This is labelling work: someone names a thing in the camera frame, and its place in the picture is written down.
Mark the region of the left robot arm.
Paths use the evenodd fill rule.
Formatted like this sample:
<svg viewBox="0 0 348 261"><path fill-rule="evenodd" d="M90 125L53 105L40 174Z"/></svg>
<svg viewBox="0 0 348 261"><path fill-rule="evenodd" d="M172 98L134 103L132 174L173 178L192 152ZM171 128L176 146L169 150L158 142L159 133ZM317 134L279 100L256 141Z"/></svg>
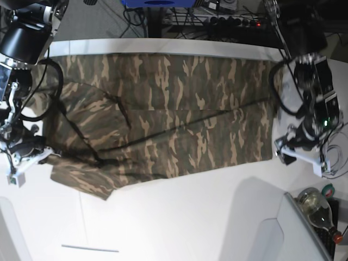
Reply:
<svg viewBox="0 0 348 261"><path fill-rule="evenodd" d="M275 140L276 156L285 165L301 159L324 177L332 172L326 158L330 136L343 124L332 72L320 51L327 47L318 1L264 1L271 27L281 42L285 56L269 73L269 86L275 100L288 115L301 120L290 124L286 134ZM290 71L302 104L297 111L283 103L275 88L275 76L284 66Z"/></svg>

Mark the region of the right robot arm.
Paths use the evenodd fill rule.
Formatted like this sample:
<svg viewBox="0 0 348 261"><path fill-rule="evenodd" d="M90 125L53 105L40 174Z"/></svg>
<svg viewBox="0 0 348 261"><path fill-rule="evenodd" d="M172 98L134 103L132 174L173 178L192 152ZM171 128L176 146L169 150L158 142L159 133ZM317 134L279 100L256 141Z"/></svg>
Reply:
<svg viewBox="0 0 348 261"><path fill-rule="evenodd" d="M63 90L63 72L49 58L49 47L60 27L68 1L1 1L1 7L13 16L1 41L1 153L5 154L9 184L21 187L25 172L34 164L42 164L56 151L37 135L35 124L43 120L58 105ZM38 88L33 86L32 65L52 67L58 75L58 87L51 103L37 117L22 115L23 109Z"/></svg>

